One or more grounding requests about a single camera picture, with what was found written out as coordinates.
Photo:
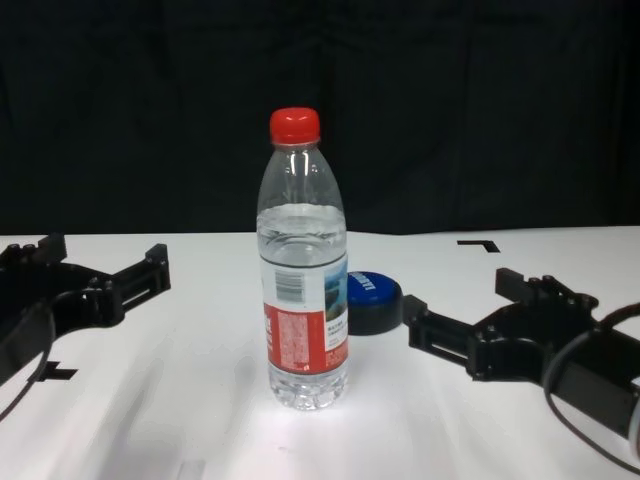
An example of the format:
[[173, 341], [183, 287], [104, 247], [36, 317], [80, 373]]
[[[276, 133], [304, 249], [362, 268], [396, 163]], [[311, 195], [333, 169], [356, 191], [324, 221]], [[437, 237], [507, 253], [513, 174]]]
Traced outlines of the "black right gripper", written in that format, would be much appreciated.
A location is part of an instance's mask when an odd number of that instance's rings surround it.
[[639, 314], [622, 307], [597, 321], [598, 300], [551, 275], [495, 274], [495, 293], [510, 301], [476, 325], [440, 315], [414, 295], [403, 298], [410, 348], [465, 368], [475, 381], [530, 382], [626, 437], [639, 394], [639, 340], [615, 328]]

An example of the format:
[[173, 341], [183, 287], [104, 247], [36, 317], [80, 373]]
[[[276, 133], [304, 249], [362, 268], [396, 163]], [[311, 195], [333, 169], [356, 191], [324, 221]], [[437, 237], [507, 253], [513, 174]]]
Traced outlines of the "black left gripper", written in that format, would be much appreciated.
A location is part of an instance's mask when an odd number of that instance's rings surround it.
[[11, 379], [53, 342], [74, 331], [110, 328], [127, 312], [171, 288], [168, 249], [109, 275], [63, 263], [62, 234], [1, 253], [1, 381]]

